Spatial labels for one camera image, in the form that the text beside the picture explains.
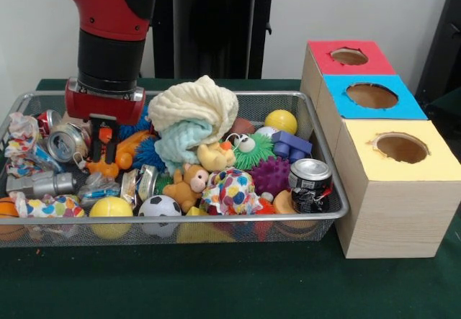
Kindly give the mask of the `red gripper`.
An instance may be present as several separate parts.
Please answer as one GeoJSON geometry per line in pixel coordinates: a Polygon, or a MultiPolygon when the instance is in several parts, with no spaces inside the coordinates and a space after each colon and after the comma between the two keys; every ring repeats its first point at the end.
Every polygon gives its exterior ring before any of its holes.
{"type": "Polygon", "coordinates": [[[119,125],[135,125],[142,114],[146,92],[137,87],[129,94],[101,94],[82,86],[76,77],[67,80],[65,90],[66,110],[70,117],[91,120],[91,161],[99,162],[102,154],[102,141],[99,131],[102,119],[112,131],[106,146],[105,162],[115,162],[119,125]]]}

